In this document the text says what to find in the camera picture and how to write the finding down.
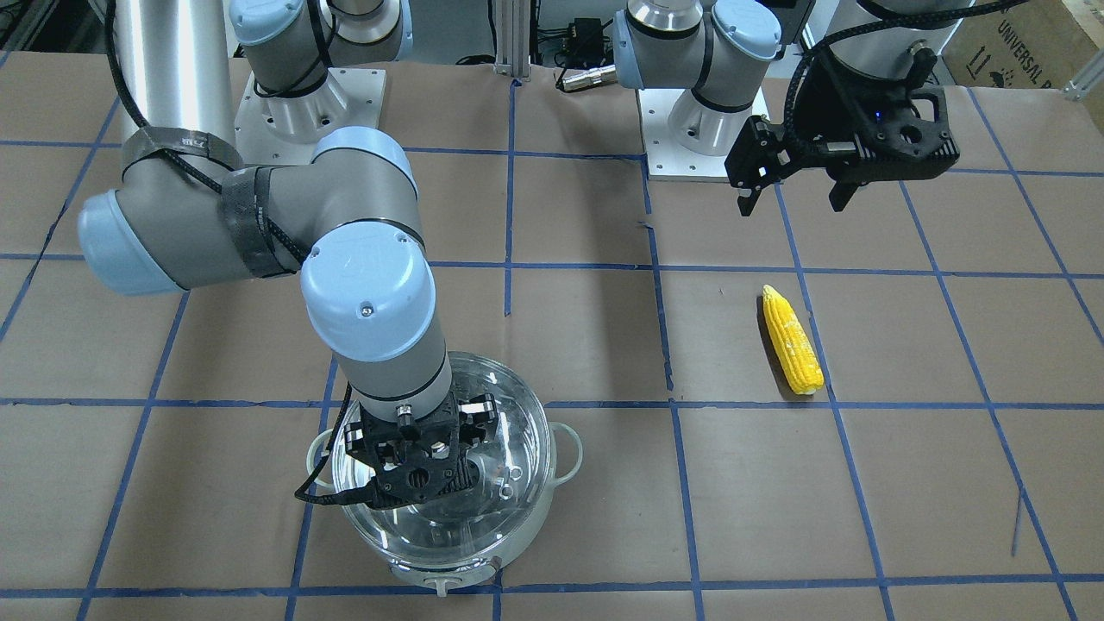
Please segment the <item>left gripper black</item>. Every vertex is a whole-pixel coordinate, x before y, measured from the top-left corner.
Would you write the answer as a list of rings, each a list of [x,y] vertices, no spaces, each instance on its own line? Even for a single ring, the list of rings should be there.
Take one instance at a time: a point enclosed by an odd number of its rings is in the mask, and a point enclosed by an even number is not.
[[[800,170],[820,168],[834,180],[831,207],[843,212],[863,187],[856,122],[838,87],[831,53],[805,52],[783,98],[777,122],[762,115],[745,119],[724,166],[737,189],[740,215],[752,215],[760,191]]]

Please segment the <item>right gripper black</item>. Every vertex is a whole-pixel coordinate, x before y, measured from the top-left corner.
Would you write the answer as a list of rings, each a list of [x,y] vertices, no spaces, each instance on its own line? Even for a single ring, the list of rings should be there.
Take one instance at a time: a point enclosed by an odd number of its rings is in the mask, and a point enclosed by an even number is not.
[[[372,469],[380,484],[473,484],[480,470],[467,453],[492,439],[498,422],[492,394],[464,401],[450,393],[421,419],[399,406],[395,422],[364,414],[348,423],[344,452]]]

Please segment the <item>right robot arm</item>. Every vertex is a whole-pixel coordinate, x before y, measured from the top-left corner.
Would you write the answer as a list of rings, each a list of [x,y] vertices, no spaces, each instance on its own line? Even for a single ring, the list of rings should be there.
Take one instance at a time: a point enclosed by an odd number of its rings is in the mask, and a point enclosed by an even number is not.
[[[79,209],[94,274],[129,296],[297,274],[368,422],[413,440],[442,409],[457,411],[417,181],[399,143],[332,122],[304,164],[246,164],[213,1],[110,1],[105,42],[131,125],[121,187]]]

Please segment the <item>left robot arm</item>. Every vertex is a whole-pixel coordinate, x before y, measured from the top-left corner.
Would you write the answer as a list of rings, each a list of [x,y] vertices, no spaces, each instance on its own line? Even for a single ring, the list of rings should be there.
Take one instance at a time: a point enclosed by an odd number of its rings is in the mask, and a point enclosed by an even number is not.
[[[841,211],[866,185],[935,179],[958,162],[944,91],[927,78],[963,19],[1012,7],[841,1],[798,60],[778,122],[750,107],[811,1],[630,1],[612,18],[612,54],[622,86],[683,91],[675,129],[724,158],[742,215],[804,169],[831,177]]]

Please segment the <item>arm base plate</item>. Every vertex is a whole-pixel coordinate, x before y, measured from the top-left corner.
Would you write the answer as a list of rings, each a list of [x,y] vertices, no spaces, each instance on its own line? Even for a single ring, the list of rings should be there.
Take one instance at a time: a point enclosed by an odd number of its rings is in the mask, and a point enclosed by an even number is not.
[[[246,166],[308,164],[337,129],[379,126],[388,81],[383,69],[331,69],[307,95],[261,98],[251,76],[234,118],[237,152]]]
[[[762,92],[749,109],[710,110],[687,88],[637,92],[648,173],[654,179],[728,182],[725,158],[749,116],[768,114]]]

